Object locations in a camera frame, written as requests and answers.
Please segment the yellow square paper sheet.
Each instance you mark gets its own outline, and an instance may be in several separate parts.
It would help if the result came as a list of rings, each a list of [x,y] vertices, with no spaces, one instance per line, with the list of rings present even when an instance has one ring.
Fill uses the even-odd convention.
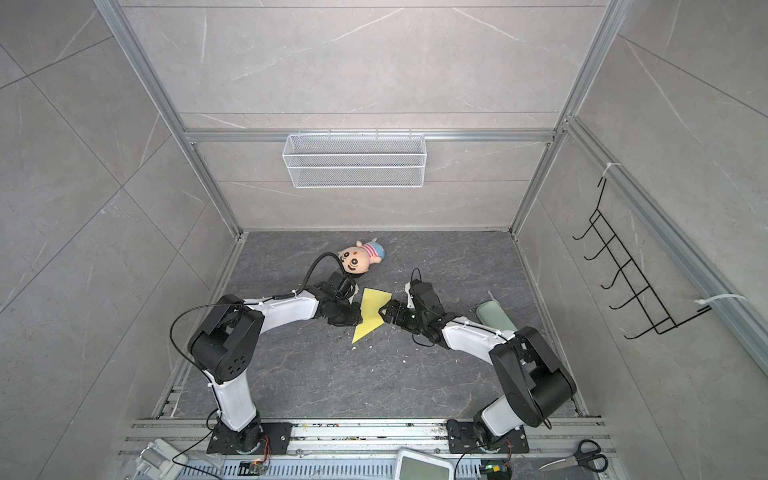
[[[366,288],[363,290],[361,302],[362,322],[356,326],[352,343],[356,343],[384,324],[379,310],[392,299],[392,294],[380,290]]]

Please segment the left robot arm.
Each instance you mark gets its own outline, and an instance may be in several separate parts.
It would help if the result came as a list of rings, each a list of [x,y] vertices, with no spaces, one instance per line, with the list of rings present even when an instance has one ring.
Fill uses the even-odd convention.
[[[261,334],[313,319],[356,326],[362,322],[360,305],[354,300],[358,291],[353,278],[334,272],[328,280],[295,293],[256,300],[221,297],[187,346],[192,362],[210,383],[219,423],[236,434],[258,427],[247,370]]]

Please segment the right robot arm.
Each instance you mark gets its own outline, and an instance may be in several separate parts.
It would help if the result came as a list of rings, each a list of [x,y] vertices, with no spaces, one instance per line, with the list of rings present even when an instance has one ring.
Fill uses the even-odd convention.
[[[446,311],[432,285],[407,284],[408,301],[379,309],[384,322],[448,350],[493,366],[503,394],[473,417],[479,442],[490,445],[523,426],[537,427],[577,393],[576,382],[542,334],[533,327],[498,330]]]

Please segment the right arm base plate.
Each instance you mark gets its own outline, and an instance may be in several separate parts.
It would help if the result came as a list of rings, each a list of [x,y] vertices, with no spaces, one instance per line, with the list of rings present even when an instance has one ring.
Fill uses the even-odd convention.
[[[445,422],[445,427],[449,450],[453,454],[525,454],[530,451],[527,436],[522,426],[514,428],[501,436],[493,434],[480,421],[448,419]]]

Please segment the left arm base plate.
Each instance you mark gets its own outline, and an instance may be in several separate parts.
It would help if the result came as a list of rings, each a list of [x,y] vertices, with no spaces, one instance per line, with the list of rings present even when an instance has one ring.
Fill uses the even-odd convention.
[[[242,431],[236,432],[223,422],[214,427],[207,454],[257,455],[266,449],[271,455],[285,455],[291,438],[293,424],[290,422],[252,422]]]

